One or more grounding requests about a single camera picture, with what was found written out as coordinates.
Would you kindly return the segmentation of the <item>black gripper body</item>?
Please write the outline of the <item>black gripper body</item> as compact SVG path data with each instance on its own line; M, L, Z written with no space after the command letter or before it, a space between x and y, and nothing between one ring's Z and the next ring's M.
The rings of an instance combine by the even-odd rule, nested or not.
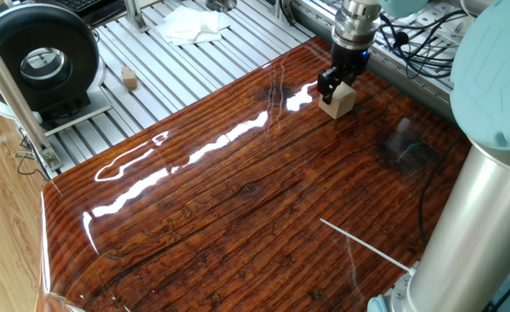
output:
M370 60L371 53L367 49L346 49L334 42L331 56L331 73L362 74Z

